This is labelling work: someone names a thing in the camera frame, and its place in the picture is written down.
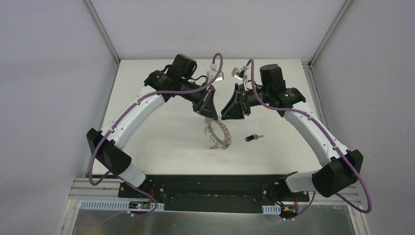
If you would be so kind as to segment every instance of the metal corner post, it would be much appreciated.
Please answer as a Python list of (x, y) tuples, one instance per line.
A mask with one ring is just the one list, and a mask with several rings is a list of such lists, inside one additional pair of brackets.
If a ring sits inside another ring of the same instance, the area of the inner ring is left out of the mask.
[(102, 24), (101, 19), (98, 16), (98, 13), (96, 12), (95, 7), (93, 6), (93, 3), (91, 0), (82, 0), (84, 3), (86, 9), (88, 10), (88, 13), (90, 14), (93, 24), (95, 25), (96, 29), (99, 32), (99, 35), (101, 35), (102, 40), (104, 41), (105, 45), (107, 46), (108, 51), (111, 53), (113, 59), (115, 60), (115, 63), (119, 65), (120, 58), (118, 56), (117, 51), (115, 50), (115, 47), (113, 43), (111, 42), (110, 37), (108, 36), (107, 31), (105, 30), (104, 25)]
[(316, 52), (314, 52), (313, 57), (311, 58), (310, 62), (308, 63), (308, 65), (310, 66), (311, 69), (315, 65), (315, 63), (318, 60), (319, 56), (321, 55), (323, 49), (325, 48), (325, 46), (329, 42), (331, 36), (333, 36), (334, 32), (336, 31), (337, 27), (339, 26), (339, 23), (341, 22), (341, 20), (345, 16), (348, 9), (350, 9), (350, 6), (352, 5), (353, 2), (354, 2), (354, 0), (345, 0), (343, 2), (342, 7), (340, 8), (339, 12), (337, 12), (336, 17), (334, 18), (333, 22), (331, 23), (330, 27), (328, 28), (327, 32), (325, 33), (325, 35), (323, 37), (323, 40), (320, 42), (319, 46), (317, 47)]

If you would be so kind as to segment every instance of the aluminum frame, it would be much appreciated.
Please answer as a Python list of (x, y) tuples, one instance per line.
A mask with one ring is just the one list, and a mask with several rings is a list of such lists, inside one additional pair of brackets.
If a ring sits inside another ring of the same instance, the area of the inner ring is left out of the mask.
[[(93, 6), (92, 1), (91, 0), (82, 0), (82, 1), (85, 7), (87, 8), (88, 13), (90, 14), (91, 19), (94, 25), (96, 26), (102, 40), (107, 46), (108, 51), (111, 53), (116, 64), (119, 65), (120, 58), (118, 56), (118, 53), (114, 45), (112, 44), (111, 39), (107, 31), (105, 30), (105, 27), (102, 21), (100, 20), (98, 13), (96, 12)], [(331, 36), (336, 31), (341, 19), (347, 13), (348, 9), (350, 8), (353, 2), (354, 0), (344, 1), (341, 9), (337, 13), (328, 31), (324, 35), (312, 59), (309, 62), (303, 62), (304, 72), (307, 77), (309, 87), (311, 88), (313, 100), (316, 104), (316, 109), (317, 109), (316, 111), (319, 115), (319, 119), (322, 121), (322, 123), (326, 126), (327, 129), (329, 129), (329, 127), (328, 127), (327, 119), (325, 117), (324, 104), (319, 93), (318, 84), (313, 75), (313, 66), (318, 60), (325, 46), (328, 44)], [(88, 171), (88, 165), (89, 164), (87, 164), (85, 167), (85, 174), (84, 174), (85, 176), (86, 176), (86, 172)], [(126, 200), (126, 198), (118, 198), (119, 185), (120, 185), (120, 180), (118, 179), (105, 179), (102, 181), (100, 185), (94, 187), (90, 185), (87, 178), (75, 178), (73, 181), (73, 185), (71, 187), (70, 193), (69, 193), (69, 198), (65, 206), (65, 210), (64, 210), (61, 222), (60, 222), (58, 234), (61, 234), (61, 235), (72, 234), (73, 228), (75, 226), (76, 218), (78, 216), (79, 208), (80, 208), (80, 205), (83, 199)], [(341, 193), (352, 203), (361, 207), (362, 203), (360, 201), (360, 197), (355, 186), (347, 187), (344, 190), (342, 190)], [(299, 204), (308, 204), (308, 202), (299, 202)], [(346, 203), (337, 196), (325, 198), (321, 196), (319, 193), (316, 193), (316, 197), (313, 202), (313, 205), (346, 205)], [(350, 213), (350, 218), (353, 223), (353, 227), (355, 229), (355, 233), (357, 235), (370, 235), (370, 231), (369, 231), (369, 227), (368, 227), (365, 215), (357, 212), (350, 206), (348, 206), (348, 209)]]

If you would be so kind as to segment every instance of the key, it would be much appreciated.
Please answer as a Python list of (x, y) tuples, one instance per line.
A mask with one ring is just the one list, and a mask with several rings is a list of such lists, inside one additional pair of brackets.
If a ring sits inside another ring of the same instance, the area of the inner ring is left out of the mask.
[(258, 138), (261, 138), (261, 137), (264, 137), (264, 136), (259, 136), (259, 135), (255, 135), (255, 134), (254, 134), (254, 139), (255, 139), (255, 140), (257, 140)]
[(259, 136), (259, 135), (256, 135), (256, 134), (252, 134), (251, 136), (246, 137), (245, 140), (246, 141), (257, 140), (260, 137), (264, 137), (264, 136)]

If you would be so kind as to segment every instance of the wire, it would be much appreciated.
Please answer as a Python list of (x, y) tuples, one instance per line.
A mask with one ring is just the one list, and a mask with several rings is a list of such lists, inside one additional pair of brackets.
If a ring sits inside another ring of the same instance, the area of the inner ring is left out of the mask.
[[(313, 201), (314, 201), (314, 198), (316, 197), (316, 192), (313, 192), (313, 196), (311, 197), (311, 200), (310, 200), (310, 202), (308, 203), (308, 205), (299, 213), (299, 214), (297, 214), (296, 216), (294, 216), (294, 217), (292, 217), (291, 218), (291, 221), (294, 221), (294, 219), (296, 219), (296, 218), (298, 218), (300, 215), (302, 215), (302, 214), (304, 214), (304, 212), (306, 212), (307, 210), (308, 210), (308, 208), (310, 208), (310, 206), (311, 206), (311, 204), (313, 203)], [(281, 223), (281, 222), (285, 222), (286, 220), (280, 220), (280, 221), (278, 221), (277, 223), (270, 223), (270, 222), (268, 222), (265, 218), (264, 218), (264, 220), (265, 220), (265, 222), (267, 222), (268, 224), (270, 224), (270, 225), (277, 225), (277, 224), (279, 224), (279, 223)]]
[[(218, 57), (219, 56), (219, 59), (220, 59), (220, 65), (219, 65), (219, 69), (218, 69), (218, 72), (217, 72), (217, 74), (215, 75), (215, 77), (209, 82), (209, 83), (207, 83), (207, 84), (205, 84), (205, 85), (203, 85), (203, 86), (201, 86), (201, 87), (199, 87), (199, 88), (197, 88), (197, 89), (194, 89), (194, 90), (190, 90), (190, 91), (156, 91), (156, 92), (151, 92), (151, 93), (149, 93), (149, 94), (146, 94), (146, 95), (143, 95), (142, 97), (140, 97), (139, 99), (138, 99), (138, 101), (136, 102), (136, 103), (134, 103), (133, 105), (131, 105), (130, 107), (128, 107), (128, 109), (114, 122), (114, 124), (111, 126), (111, 129), (115, 129), (116, 127), (117, 127), (117, 125), (123, 120), (123, 118), (125, 118), (125, 116), (127, 116), (127, 114), (133, 109), (133, 108), (135, 108), (135, 106), (137, 105), (137, 103), (138, 104), (140, 104), (143, 100), (145, 100), (146, 98), (148, 98), (148, 97), (151, 97), (151, 96), (153, 96), (153, 95), (159, 95), (159, 94), (178, 94), (178, 95), (181, 95), (181, 94), (191, 94), (191, 93), (196, 93), (196, 92), (199, 92), (199, 91), (202, 91), (202, 90), (205, 90), (206, 88), (208, 88), (210, 85), (212, 85), (212, 83), (214, 83), (214, 81), (218, 78), (218, 76), (219, 76), (219, 74), (220, 74), (220, 72), (222, 71), (222, 66), (223, 66), (223, 56), (222, 56), (222, 54), (221, 53), (216, 53), (215, 54), (215, 56), (213, 57), (213, 60), (212, 60), (212, 63), (214, 64), (215, 63), (215, 60), (216, 60), (216, 57)], [(89, 182), (90, 182), (90, 184), (92, 185), (92, 186), (97, 186), (99, 183), (101, 183), (102, 182), (102, 180), (104, 180), (104, 178), (110, 173), (110, 171), (107, 171), (97, 182), (94, 182), (93, 181), (93, 179), (92, 179), (92, 168), (93, 168), (93, 162), (94, 162), (94, 160), (95, 160), (95, 158), (96, 158), (96, 155), (97, 155), (97, 153), (98, 153), (98, 150), (101, 148), (101, 146), (102, 146), (102, 144), (104, 143), (104, 141), (107, 139), (107, 137), (111, 134), (111, 130), (110, 131), (108, 131), (105, 135), (104, 135), (104, 137), (99, 141), (99, 143), (96, 145), (96, 147), (95, 147), (95, 150), (93, 151), (93, 153), (92, 153), (92, 157), (91, 157), (91, 160), (90, 160), (90, 167), (89, 167), (89, 171), (88, 171), (88, 179), (89, 179)], [(136, 187), (134, 187), (132, 184), (130, 184), (130, 183), (128, 183), (127, 181), (125, 181), (125, 184), (127, 184), (128, 186), (130, 186), (131, 188), (133, 188), (134, 190), (136, 190), (136, 191), (138, 191), (139, 193), (141, 193), (141, 194), (144, 194), (144, 195), (146, 195), (146, 196), (148, 196), (148, 197), (150, 197), (153, 201), (154, 201), (154, 203), (156, 204), (156, 206), (155, 206), (155, 208), (157, 208), (157, 202), (156, 202), (156, 200), (150, 195), (150, 194), (148, 194), (148, 193), (146, 193), (146, 192), (144, 192), (144, 191), (141, 191), (140, 189), (138, 189), (138, 188), (136, 188)], [(151, 214), (154, 210), (152, 210), (152, 211), (149, 211), (149, 212), (147, 212), (147, 213), (145, 213), (145, 214), (140, 214), (140, 215), (137, 215), (137, 216), (144, 216), (144, 215), (148, 215), (148, 214)]]
[[(146, 192), (144, 192), (144, 191), (141, 191), (140, 189), (138, 189), (138, 188), (134, 187), (134, 185), (132, 185), (132, 184), (128, 183), (127, 181), (124, 181), (124, 183), (125, 183), (126, 185), (130, 186), (130, 187), (131, 187), (132, 189), (134, 189), (135, 191), (137, 191), (137, 192), (139, 192), (139, 193), (141, 193), (141, 194), (146, 195), (146, 196), (148, 197), (148, 201), (147, 201), (147, 202), (150, 202), (150, 201), (153, 201), (153, 202), (154, 202), (154, 208), (153, 208), (152, 210), (147, 211), (147, 212), (146, 212), (146, 213), (144, 213), (144, 214), (131, 213), (133, 216), (135, 216), (135, 217), (142, 217), (142, 216), (145, 216), (145, 215), (150, 215), (150, 214), (152, 214), (152, 213), (153, 213), (153, 212), (157, 209), (157, 207), (158, 207), (158, 203), (157, 203), (157, 201), (154, 199), (154, 197), (153, 197), (152, 195), (150, 195), (150, 194), (148, 194), (148, 193), (146, 193)], [(104, 219), (104, 220), (102, 220), (102, 221), (100, 221), (100, 222), (98, 222), (98, 223), (95, 223), (95, 224), (84, 224), (82, 221), (80, 221), (80, 222), (81, 222), (81, 224), (82, 224), (83, 226), (85, 226), (85, 227), (93, 227), (93, 226), (97, 226), (97, 225), (103, 224), (103, 223), (107, 222), (108, 220), (113, 219), (113, 218), (115, 218), (116, 216), (118, 216), (118, 215), (120, 215), (120, 214), (122, 214), (122, 213), (128, 213), (128, 212), (129, 212), (129, 211), (120, 211), (120, 212), (118, 212), (118, 213), (116, 213), (116, 214), (113, 214), (113, 215), (111, 215), (110, 217), (108, 217), (108, 218), (106, 218), (106, 219)]]
[(123, 214), (123, 213), (128, 213), (128, 211), (119, 211), (119, 212), (111, 215), (110, 217), (108, 217), (106, 219), (103, 219), (103, 220), (99, 221), (98, 223), (94, 223), (94, 224), (85, 224), (84, 222), (82, 222), (82, 219), (81, 218), (79, 219), (79, 222), (81, 223), (82, 226), (85, 226), (85, 227), (94, 227), (94, 226), (101, 225), (101, 224), (107, 222), (108, 220), (113, 219), (113, 218), (115, 218), (115, 217), (117, 217), (117, 216), (119, 216), (120, 214)]
[(170, 67), (171, 65), (166, 65), (165, 67), (164, 67), (164, 69), (162, 70), (162, 72), (166, 72), (167, 71), (167, 69)]
[(204, 78), (205, 78), (205, 82), (203, 83), (203, 85), (204, 85), (204, 84), (206, 84), (206, 83), (208, 82), (208, 77), (207, 77), (206, 75), (202, 75), (202, 76), (200, 76), (200, 77), (198, 77), (198, 78), (196, 78), (196, 79), (191, 78), (191, 79), (189, 79), (189, 80), (197, 81), (197, 80), (199, 80), (199, 79), (200, 79), (200, 78), (202, 78), (202, 77), (204, 77)]
[[(255, 86), (255, 81), (254, 81), (254, 60), (253, 59), (249, 59), (249, 61), (247, 62), (247, 66), (249, 64), (251, 64), (251, 84), (252, 84), (252, 87), (254, 87)], [(341, 199), (343, 199), (343, 201), (345, 201), (351, 207), (355, 208), (357, 211), (359, 211), (361, 213), (370, 213), (372, 211), (372, 199), (370, 197), (369, 189), (366, 186), (365, 181), (360, 176), (360, 174), (357, 172), (357, 170), (353, 167), (353, 165), (349, 162), (349, 160), (346, 158), (346, 156), (343, 154), (343, 152), (336, 146), (336, 143), (331, 138), (331, 136), (329, 135), (329, 133), (325, 130), (325, 128), (317, 120), (315, 120), (313, 117), (311, 117), (308, 113), (306, 113), (304, 111), (301, 111), (301, 110), (298, 110), (298, 109), (289, 109), (289, 108), (276, 108), (276, 107), (271, 107), (271, 106), (267, 105), (259, 97), (258, 92), (256, 92), (256, 89), (253, 89), (253, 91), (254, 91), (255, 97), (258, 100), (258, 102), (260, 104), (262, 104), (264, 107), (266, 107), (268, 109), (271, 109), (271, 110), (276, 110), (276, 111), (288, 111), (288, 112), (297, 112), (297, 113), (303, 114), (304, 116), (306, 116), (307, 118), (309, 118), (323, 132), (323, 134), (326, 136), (326, 138), (330, 141), (331, 145), (336, 149), (336, 152), (340, 155), (340, 157), (344, 160), (344, 162), (348, 165), (348, 167), (350, 167), (350, 169), (353, 172), (353, 174), (356, 175), (357, 179), (362, 184), (363, 191), (365, 192), (366, 199), (368, 201), (368, 208), (366, 210), (363, 210), (363, 209), (357, 207), (356, 205), (354, 205), (353, 203), (351, 203), (349, 200), (347, 200), (345, 197), (341, 196), (340, 194), (336, 193), (336, 195), (338, 197), (340, 197)]]

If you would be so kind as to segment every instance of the black joint housing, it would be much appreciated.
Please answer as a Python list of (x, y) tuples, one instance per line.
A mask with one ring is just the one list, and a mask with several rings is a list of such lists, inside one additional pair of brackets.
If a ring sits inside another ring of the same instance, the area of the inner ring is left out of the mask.
[[(103, 136), (101, 133), (97, 132), (95, 129), (91, 128), (91, 130), (88, 131), (87, 140), (91, 153), (94, 152), (102, 138)], [(123, 173), (131, 163), (131, 157), (117, 148), (113, 142), (108, 140), (104, 140), (98, 150), (96, 159), (114, 175)]]
[(262, 85), (270, 87), (271, 92), (279, 93), (286, 89), (282, 69), (277, 64), (264, 65), (259, 69), (259, 73), (261, 74)]
[[(359, 150), (348, 151), (347, 160), (360, 173), (363, 163), (363, 155)], [(335, 193), (357, 182), (357, 176), (351, 171), (343, 158), (333, 159), (311, 177), (316, 190), (324, 197), (330, 197)]]
[(183, 54), (178, 54), (169, 67), (167, 75), (173, 76), (176, 79), (180, 79), (182, 77), (190, 78), (194, 73), (195, 67), (195, 60)]

